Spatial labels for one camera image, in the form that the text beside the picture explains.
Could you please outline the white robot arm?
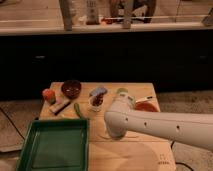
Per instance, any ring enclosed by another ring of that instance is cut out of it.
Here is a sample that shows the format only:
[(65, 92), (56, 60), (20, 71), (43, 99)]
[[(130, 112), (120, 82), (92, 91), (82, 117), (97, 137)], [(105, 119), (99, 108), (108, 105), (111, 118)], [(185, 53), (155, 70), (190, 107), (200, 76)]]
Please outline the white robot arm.
[(134, 110), (134, 105), (134, 97), (122, 92), (106, 110), (104, 121), (113, 139), (133, 131), (213, 152), (213, 114), (146, 112)]

